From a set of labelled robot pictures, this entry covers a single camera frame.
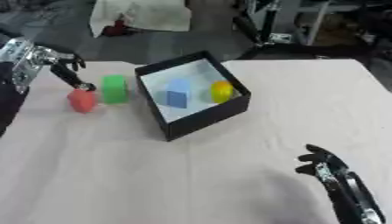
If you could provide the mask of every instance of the robotic finger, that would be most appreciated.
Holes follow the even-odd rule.
[[[384,224],[385,216],[361,178],[339,157],[328,150],[308,144],[311,154],[298,157],[309,162],[296,169],[316,177],[328,192],[341,224]]]
[[[43,66],[73,88],[95,91],[92,83],[82,81],[76,71],[86,63],[74,51],[56,45],[37,44],[0,24],[0,34],[10,38],[0,45],[0,137],[23,105],[29,86]]]
[[[51,71],[73,88],[95,91],[91,83],[83,82],[77,75],[79,67],[85,68],[85,61],[74,51],[57,45],[33,43],[19,34],[1,29],[11,39],[0,49],[0,62],[11,62],[11,82],[22,94],[37,77],[43,66],[51,66]]]

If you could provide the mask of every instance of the gray floor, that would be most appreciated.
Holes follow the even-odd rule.
[[[0,21],[19,29],[38,41],[67,46],[86,60],[120,60],[150,64],[180,55],[208,50],[219,60],[233,60],[251,43],[232,31],[234,11],[231,0],[191,0],[192,30],[189,32],[152,31],[123,37],[91,36],[88,21],[94,0],[66,0],[57,3],[61,10],[38,15],[15,9],[0,14]],[[290,59],[286,55],[266,55],[261,59]],[[392,92],[392,64],[376,59],[372,74]]]

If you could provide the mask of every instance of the white cloth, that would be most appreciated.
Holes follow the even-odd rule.
[[[158,31],[189,31],[192,13],[184,0],[97,0],[90,18],[94,37],[123,16],[127,26]]]
[[[167,143],[135,88],[136,66],[91,62],[83,80],[127,74],[131,99],[87,115],[47,70],[0,140],[0,223],[336,224],[321,184],[294,168],[305,144],[361,175],[392,217],[392,95],[353,60],[230,61],[249,110]]]

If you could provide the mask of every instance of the black box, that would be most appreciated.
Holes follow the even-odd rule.
[[[167,116],[167,113],[162,108],[164,106],[160,106],[157,103],[157,97],[154,95],[155,93],[151,93],[149,89],[156,90],[153,87],[148,88],[148,86],[152,86],[151,83],[160,83],[159,78],[164,78],[163,74],[167,73],[167,77],[169,74],[181,74],[180,72],[170,72],[169,69],[177,69],[179,70],[182,67],[187,67],[187,65],[194,65],[196,67],[195,74],[197,75],[198,71],[203,70],[203,67],[211,67],[215,71],[214,73],[219,73],[221,77],[223,77],[226,81],[229,81],[235,91],[236,97],[226,101],[222,104],[216,104],[211,106],[206,103],[206,106],[209,108],[199,107],[197,109],[201,109],[198,112],[192,112],[189,115],[185,115],[180,117],[179,119],[171,121],[169,118],[164,117]],[[136,70],[136,81],[139,86],[141,92],[147,98],[150,109],[155,116],[157,122],[159,123],[160,128],[164,132],[167,141],[171,141],[178,137],[182,137],[189,133],[192,133],[196,130],[203,129],[211,124],[217,123],[224,119],[227,119],[231,116],[238,115],[242,112],[245,112],[248,109],[249,101],[251,93],[250,91],[244,87],[221,63],[219,63],[209,52],[196,52],[190,55],[186,55],[176,59],[170,59],[167,61],[163,61],[157,64],[142,66],[137,68]],[[213,76],[208,76],[210,74],[203,74],[209,79],[213,78]]]

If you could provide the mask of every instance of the cube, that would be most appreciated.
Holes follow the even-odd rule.
[[[91,112],[96,105],[95,92],[75,89],[67,98],[72,108],[82,114]]]
[[[186,109],[190,98],[191,86],[188,80],[175,79],[169,82],[166,89],[167,105]]]
[[[102,97],[107,104],[124,103],[128,101],[127,82],[123,75],[107,75],[102,79]]]

